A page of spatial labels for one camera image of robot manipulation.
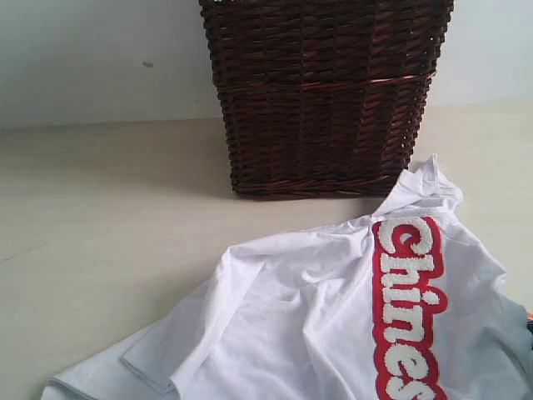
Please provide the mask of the dark brown wicker basket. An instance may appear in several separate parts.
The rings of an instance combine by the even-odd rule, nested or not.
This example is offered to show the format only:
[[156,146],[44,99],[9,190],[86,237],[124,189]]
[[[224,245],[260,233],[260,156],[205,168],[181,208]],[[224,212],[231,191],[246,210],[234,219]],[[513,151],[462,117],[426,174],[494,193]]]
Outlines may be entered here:
[[203,1],[235,193],[381,197],[408,167],[451,1]]

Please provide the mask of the white t-shirt red lettering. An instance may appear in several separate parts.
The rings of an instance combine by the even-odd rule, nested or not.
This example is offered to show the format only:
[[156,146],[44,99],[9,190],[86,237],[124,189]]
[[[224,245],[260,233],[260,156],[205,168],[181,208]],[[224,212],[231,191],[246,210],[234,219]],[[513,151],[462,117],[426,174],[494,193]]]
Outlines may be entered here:
[[229,247],[45,399],[529,399],[526,310],[429,158],[374,213]]

